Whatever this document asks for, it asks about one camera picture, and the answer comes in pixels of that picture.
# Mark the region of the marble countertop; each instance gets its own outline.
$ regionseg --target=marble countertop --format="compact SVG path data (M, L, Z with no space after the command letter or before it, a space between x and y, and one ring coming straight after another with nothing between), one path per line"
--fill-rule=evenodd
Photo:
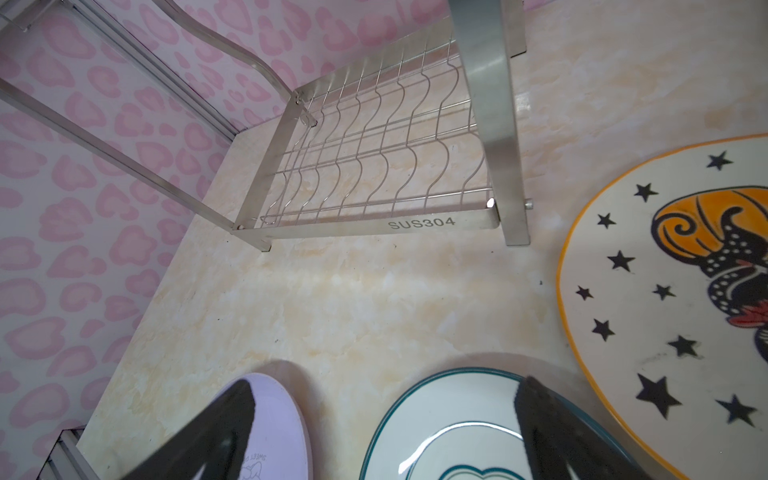
M232 378L264 372L299 404L315 478L357 478L380 419L456 366L537 376L666 478L591 391L555 271L581 208L677 147L768 131L762 0L558 0L526 14L513 60L532 245L502 232L277 240L261 253L196 217L78 447L120 478ZM235 139L206 203L233 219L276 121Z

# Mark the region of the star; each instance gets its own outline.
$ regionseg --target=star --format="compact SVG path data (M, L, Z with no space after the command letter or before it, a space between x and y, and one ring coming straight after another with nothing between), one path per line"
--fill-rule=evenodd
M667 345L671 345L677 349L678 357L683 356L684 353L696 356L696 352L694 352L694 345L696 345L696 340L686 340L682 336L678 335L677 340L674 342L667 342Z
M598 319L594 320L594 329L592 330L592 333L599 333L603 336L603 341L607 342L608 337L611 335L616 335L615 333L611 332L611 329L608 328L608 322L610 320L605 320L604 322L601 322Z
M661 286L658 283L656 284L656 290L653 291L653 293L658 293L659 298L664 300L668 296L677 296L674 293L672 293L670 290L672 289L672 286Z
M577 295L581 295L581 298L583 298L584 300L586 300L587 297L594 298L592 296L592 294L589 293L589 289L588 288L581 288L581 285L578 285L578 291L576 292L576 294Z
M666 376L661 377L657 382L651 382L640 373L637 376L640 377L640 382L643 384L643 391L638 393L635 398L653 403L665 419L671 406L683 405L667 391Z
M621 252L621 250L619 250L619 253L617 253L615 257L608 257L608 258L611 260L611 262L614 263L614 267L612 268L612 270L616 270L618 267L621 267L625 269L627 272L630 271L629 262L634 260L634 257L625 257L624 254Z
M605 214L605 217L598 214L598 217L600 217L600 221L598 222L598 225L605 225L605 230L608 230L608 227L610 225L615 225L616 222L611 220L611 214Z
M723 407L725 407L725 410L728 410L728 423L733 423L736 421L736 419L739 419L743 420L751 426L755 426L753 425L752 420L750 420L750 413L756 411L757 409L754 407L742 405L741 402L739 402L739 397L734 395L730 402L717 400L717 403L720 403Z
M658 193L650 189L650 184L646 185L645 187L637 185L637 193L634 195L635 197L643 197L643 202L647 203L648 197L651 195L658 195Z
M707 168L715 167L717 171L723 170L723 165L728 165L733 163L732 161L727 160L725 158L725 151L723 151L722 154L717 156L709 155L709 158L710 158L710 164L707 165Z

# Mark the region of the plate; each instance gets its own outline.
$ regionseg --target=plate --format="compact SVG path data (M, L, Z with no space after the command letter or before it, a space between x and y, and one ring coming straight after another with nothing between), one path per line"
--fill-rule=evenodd
M312 480L310 438L291 395L280 382L263 373L235 379L218 395L241 379L250 384L256 410L239 479Z
M530 480L515 396L523 378L486 368L423 379L384 416L360 480ZM585 413L561 399L609 445L629 456Z
M768 470L768 136L695 145L608 185L558 271L603 403L680 478Z

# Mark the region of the orange rim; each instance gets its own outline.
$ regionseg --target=orange rim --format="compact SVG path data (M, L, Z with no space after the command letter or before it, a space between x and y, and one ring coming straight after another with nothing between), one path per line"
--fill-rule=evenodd
M614 407L609 403L608 399L605 397L605 395L603 394L602 390L600 390L600 387L598 387L597 382L594 381L594 378L589 373L589 369L584 364L584 360L581 359L581 355L579 355L579 352L578 352L578 350L576 348L576 344L574 343L573 336L571 335L571 330L568 328L568 321L566 320L565 308L563 307L563 298L562 298L562 294L561 294L561 291L560 291L560 273L561 273L561 271L563 269L563 260L565 259L565 252L568 249L568 245L571 242L571 235L573 235L574 229L576 228L576 226L578 225L579 221L581 220L581 217L584 216L584 214L587 212L587 210L592 205L592 203L595 200L597 200L603 194L603 192L605 192L607 189L613 187L614 184L616 184L616 182L618 182L622 178L626 177L627 175L631 174L633 171L637 170L638 168L642 167L645 164L649 164L650 162L659 160L660 158L665 158L665 157L669 157L670 155L678 154L681 151L690 150L691 148L704 147L704 146L707 146L707 145L722 144L722 143L725 143L725 142L728 142L728 141L747 140L749 138L760 138L760 137L768 137L768 133L766 133L766 134L747 135L747 136L744 136L744 137L725 138L723 140L708 141L708 142L704 142L702 144L690 145L688 147L682 147L682 148L678 148L676 150L672 150L670 152L667 152L666 154L659 155L658 157L651 158L650 160L646 160L645 162L643 162L643 163L641 163L641 164L639 164L639 165L637 165L635 167L632 167L629 171L627 171L626 173L624 173L623 175L619 176L618 178L616 178L615 180L610 182L608 185L603 187L603 189L600 190L600 192L597 195L592 197L592 200L589 200L589 202L584 206L584 208L581 209L581 212L579 212L579 214L576 216L576 220L574 220L573 225L571 225L570 231L568 231L568 236L565 237L565 244L563 245L563 250L560 253L560 260L558 261L558 275L557 275L557 279L556 280L557 280L557 285L558 285L558 308L560 310L560 320L563 323L563 328L565 329L565 335L568 338L568 342L571 344L571 350L573 350L574 356L576 357L576 361L578 362L579 366L581 367L581 370L586 375L587 381L589 381L589 384L592 386L592 389L594 390L594 392L598 394L598 398L600 399L601 402L603 402L603 405L605 406L605 408L608 409L608 411L612 414L612 416L616 419L616 421L619 422L619 424L624 428L624 430L627 431L627 433L630 435L630 437L632 437L634 439L634 441L637 442L637 444L640 447L642 447L642 449L645 450L648 453L648 455L653 457L654 460L656 460L657 462L662 464L667 470L669 470L670 472L675 474L675 476L677 476L681 480L690 480L690 479L687 476L685 476L683 474L683 472L681 472L677 468L673 467L672 464L670 464L667 460L665 460L661 455L656 453L651 447L649 447L645 442L643 442L643 440L639 436L637 436L637 434L634 431L632 431L632 429L629 427L629 425L627 425L627 423L621 418L621 416L614 409Z

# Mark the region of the pink wallpaper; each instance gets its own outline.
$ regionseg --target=pink wallpaper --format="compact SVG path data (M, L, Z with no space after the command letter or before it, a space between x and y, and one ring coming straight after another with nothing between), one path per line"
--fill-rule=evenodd
M186 33L151 0L98 0L239 129L284 103L252 68ZM526 9L549 0L527 0ZM177 0L200 23L249 48L291 88L448 14L446 0Z
M0 77L202 198L228 143L64 8ZM192 214L0 102L0 479L88 421Z

